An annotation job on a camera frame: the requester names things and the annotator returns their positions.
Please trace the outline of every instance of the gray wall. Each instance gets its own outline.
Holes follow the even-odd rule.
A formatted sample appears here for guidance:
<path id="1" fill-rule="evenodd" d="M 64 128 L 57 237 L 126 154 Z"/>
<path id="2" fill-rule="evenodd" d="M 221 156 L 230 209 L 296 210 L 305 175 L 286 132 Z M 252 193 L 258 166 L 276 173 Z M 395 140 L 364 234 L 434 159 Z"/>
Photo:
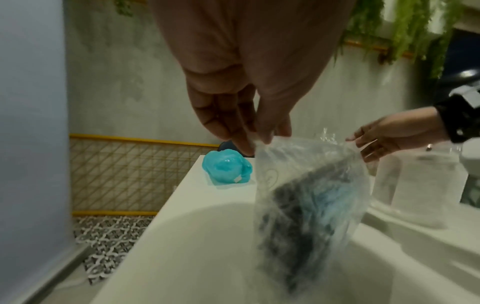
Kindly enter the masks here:
<path id="1" fill-rule="evenodd" d="M 196 119 L 179 65 L 146 6 L 119 16 L 112 1 L 65 0 L 70 131 L 216 143 Z M 327 127 L 340 137 L 418 98 L 414 67 L 364 60 L 345 47 L 292 113 L 293 134 L 314 137 Z"/>
<path id="2" fill-rule="evenodd" d="M 0 9 L 0 303 L 74 246 L 61 0 Z"/>

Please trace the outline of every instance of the metal grid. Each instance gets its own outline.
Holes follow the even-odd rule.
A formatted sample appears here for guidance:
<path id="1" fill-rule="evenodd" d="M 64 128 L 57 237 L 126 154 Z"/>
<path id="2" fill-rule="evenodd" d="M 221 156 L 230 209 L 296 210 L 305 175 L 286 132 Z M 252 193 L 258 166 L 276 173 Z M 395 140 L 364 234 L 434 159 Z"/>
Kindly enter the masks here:
<path id="1" fill-rule="evenodd" d="M 215 147 L 70 139 L 74 211 L 159 211 L 200 155 Z"/>

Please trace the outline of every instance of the clear container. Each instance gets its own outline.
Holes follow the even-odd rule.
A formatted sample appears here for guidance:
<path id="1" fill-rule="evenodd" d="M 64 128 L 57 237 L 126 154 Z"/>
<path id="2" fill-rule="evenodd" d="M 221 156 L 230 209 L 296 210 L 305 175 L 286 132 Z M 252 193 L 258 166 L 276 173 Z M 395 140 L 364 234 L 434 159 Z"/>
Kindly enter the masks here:
<path id="1" fill-rule="evenodd" d="M 459 151 L 459 146 L 440 144 L 382 158 L 372 207 L 408 222 L 446 227 L 449 211 L 460 203 L 468 177 Z"/>

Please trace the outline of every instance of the black sleeve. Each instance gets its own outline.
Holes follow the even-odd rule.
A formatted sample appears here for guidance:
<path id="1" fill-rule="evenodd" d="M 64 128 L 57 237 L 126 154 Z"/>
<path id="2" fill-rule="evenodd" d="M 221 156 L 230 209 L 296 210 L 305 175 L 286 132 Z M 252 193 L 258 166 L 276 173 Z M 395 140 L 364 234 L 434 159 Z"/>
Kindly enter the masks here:
<path id="1" fill-rule="evenodd" d="M 434 105 L 453 143 L 480 137 L 480 107 L 474 107 L 477 103 L 471 101 L 463 95 L 454 94 Z"/>

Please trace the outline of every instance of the hand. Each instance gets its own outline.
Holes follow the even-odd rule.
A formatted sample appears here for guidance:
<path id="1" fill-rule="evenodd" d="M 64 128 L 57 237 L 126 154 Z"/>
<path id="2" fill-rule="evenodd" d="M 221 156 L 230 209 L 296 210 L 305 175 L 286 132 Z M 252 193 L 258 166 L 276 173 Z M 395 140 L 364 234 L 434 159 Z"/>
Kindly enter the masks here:
<path id="1" fill-rule="evenodd" d="M 434 107 L 400 112 L 360 127 L 347 141 L 355 141 L 366 163 L 400 150 L 425 147 L 449 140 Z"/>
<path id="2" fill-rule="evenodd" d="M 355 0 L 149 0 L 200 122 L 254 153 L 290 136 L 289 113 L 330 60 Z M 255 92 L 260 95 L 255 110 Z"/>

